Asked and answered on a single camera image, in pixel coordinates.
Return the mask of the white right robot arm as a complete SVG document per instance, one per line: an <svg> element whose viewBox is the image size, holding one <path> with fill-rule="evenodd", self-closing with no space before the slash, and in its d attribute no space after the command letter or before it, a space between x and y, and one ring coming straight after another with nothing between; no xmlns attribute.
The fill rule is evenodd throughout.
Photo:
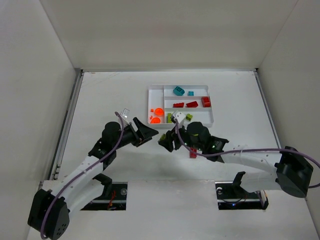
<svg viewBox="0 0 320 240"><path fill-rule="evenodd" d="M231 186L238 194L282 190L293 197L305 198L314 169L306 157L293 147L250 150L237 145L224 151L225 146L230 146L229 141L211 135L201 122L174 127L160 137L158 144L169 152L184 146L188 150L198 150L198 155L211 162L257 169L253 173L240 171L236 174Z"/></svg>

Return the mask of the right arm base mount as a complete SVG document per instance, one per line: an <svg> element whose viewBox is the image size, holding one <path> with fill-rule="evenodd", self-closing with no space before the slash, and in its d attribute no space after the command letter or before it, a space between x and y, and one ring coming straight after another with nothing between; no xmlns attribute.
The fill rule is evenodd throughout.
<svg viewBox="0 0 320 240"><path fill-rule="evenodd" d="M215 190L219 210L266 210L269 200L265 191L247 192L241 186L244 171L238 172L233 181L216 181Z"/></svg>

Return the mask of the orange curved lego piece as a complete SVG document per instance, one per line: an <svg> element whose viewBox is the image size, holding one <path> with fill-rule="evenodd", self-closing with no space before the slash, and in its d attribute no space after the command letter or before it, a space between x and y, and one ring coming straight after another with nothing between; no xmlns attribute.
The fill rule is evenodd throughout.
<svg viewBox="0 0 320 240"><path fill-rule="evenodd" d="M162 108L158 107L158 108L156 108L156 109L154 110L154 114L155 114L156 116L163 116L163 115L165 114L165 112L164 112L164 110L163 110Z"/></svg>

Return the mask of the red long lego brick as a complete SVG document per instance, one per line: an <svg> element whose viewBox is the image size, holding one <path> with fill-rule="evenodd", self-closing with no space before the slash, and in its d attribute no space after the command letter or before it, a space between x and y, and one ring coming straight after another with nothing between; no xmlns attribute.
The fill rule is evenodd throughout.
<svg viewBox="0 0 320 240"><path fill-rule="evenodd" d="M191 148L189 151L189 158L190 159L196 159L197 158L197 149Z"/></svg>

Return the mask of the red square lego brick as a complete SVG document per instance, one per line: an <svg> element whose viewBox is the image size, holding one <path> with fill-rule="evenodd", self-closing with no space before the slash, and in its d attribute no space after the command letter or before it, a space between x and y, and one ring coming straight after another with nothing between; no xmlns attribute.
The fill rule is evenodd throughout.
<svg viewBox="0 0 320 240"><path fill-rule="evenodd" d="M211 107L211 101L208 96L204 96L201 98L201 103L203 108L210 108Z"/></svg>

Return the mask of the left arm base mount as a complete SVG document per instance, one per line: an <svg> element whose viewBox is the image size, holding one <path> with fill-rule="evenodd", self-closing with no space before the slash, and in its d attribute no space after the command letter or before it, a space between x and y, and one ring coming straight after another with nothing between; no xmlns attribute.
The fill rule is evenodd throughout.
<svg viewBox="0 0 320 240"><path fill-rule="evenodd" d="M113 182L113 180L100 173L94 180L103 186L101 195L85 205L82 211L125 211L127 208L128 183Z"/></svg>

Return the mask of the red sloped lego brick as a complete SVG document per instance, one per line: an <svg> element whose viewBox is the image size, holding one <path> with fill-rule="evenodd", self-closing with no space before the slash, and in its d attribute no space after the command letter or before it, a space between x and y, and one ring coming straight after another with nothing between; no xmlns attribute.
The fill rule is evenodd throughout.
<svg viewBox="0 0 320 240"><path fill-rule="evenodd" d="M197 108L199 106L198 102L197 101L192 101L192 102L188 102L186 104L186 107L187 108Z"/></svg>

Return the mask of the colorful monster lego figure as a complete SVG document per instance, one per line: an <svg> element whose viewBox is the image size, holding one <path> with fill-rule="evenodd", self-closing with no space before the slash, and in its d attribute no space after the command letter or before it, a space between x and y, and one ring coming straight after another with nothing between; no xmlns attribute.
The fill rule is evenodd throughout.
<svg viewBox="0 0 320 240"><path fill-rule="evenodd" d="M183 96L185 94L185 90L179 86L176 86L172 91L176 96Z"/></svg>

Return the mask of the orange dome lego piece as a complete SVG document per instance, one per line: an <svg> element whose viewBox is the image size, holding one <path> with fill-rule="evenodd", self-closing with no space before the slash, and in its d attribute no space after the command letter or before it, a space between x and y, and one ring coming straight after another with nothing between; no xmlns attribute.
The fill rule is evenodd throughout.
<svg viewBox="0 0 320 240"><path fill-rule="evenodd" d="M161 119L159 117L153 117L150 120L150 124L160 124L161 123Z"/></svg>

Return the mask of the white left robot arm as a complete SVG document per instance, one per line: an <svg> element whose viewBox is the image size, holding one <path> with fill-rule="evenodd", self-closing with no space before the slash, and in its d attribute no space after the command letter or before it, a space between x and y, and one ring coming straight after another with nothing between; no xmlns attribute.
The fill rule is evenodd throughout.
<svg viewBox="0 0 320 240"><path fill-rule="evenodd" d="M69 226L71 217L92 200L108 196L113 181L103 171L126 145L139 147L159 132L144 125L137 117L133 123L108 122L101 137L84 161L67 177L49 190L40 189L33 197L27 224L39 231L43 240L59 239Z"/></svg>

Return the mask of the green square lego plate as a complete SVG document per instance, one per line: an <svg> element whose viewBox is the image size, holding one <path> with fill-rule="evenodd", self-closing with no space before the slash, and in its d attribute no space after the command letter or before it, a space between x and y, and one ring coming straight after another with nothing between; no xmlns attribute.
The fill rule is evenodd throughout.
<svg viewBox="0 0 320 240"><path fill-rule="evenodd" d="M163 134L158 140L158 142L164 141L166 138L167 138L166 134Z"/></svg>

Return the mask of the green small lego brick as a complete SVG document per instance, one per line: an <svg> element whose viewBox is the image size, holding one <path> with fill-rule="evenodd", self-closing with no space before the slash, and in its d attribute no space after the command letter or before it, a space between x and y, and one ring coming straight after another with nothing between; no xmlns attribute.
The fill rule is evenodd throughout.
<svg viewBox="0 0 320 240"><path fill-rule="evenodd" d="M188 113L188 114L185 116L185 119L190 122L190 121L193 119L193 116L192 116L190 113Z"/></svg>

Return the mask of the red 2x4 lego brick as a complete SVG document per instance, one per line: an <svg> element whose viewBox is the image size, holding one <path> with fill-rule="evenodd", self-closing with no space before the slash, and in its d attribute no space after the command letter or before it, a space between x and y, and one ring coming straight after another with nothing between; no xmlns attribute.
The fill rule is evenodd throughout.
<svg viewBox="0 0 320 240"><path fill-rule="evenodd" d="M180 103L174 103L174 104L172 105L172 107L173 107L173 108L183 108L184 105L185 105L184 102L180 102Z"/></svg>

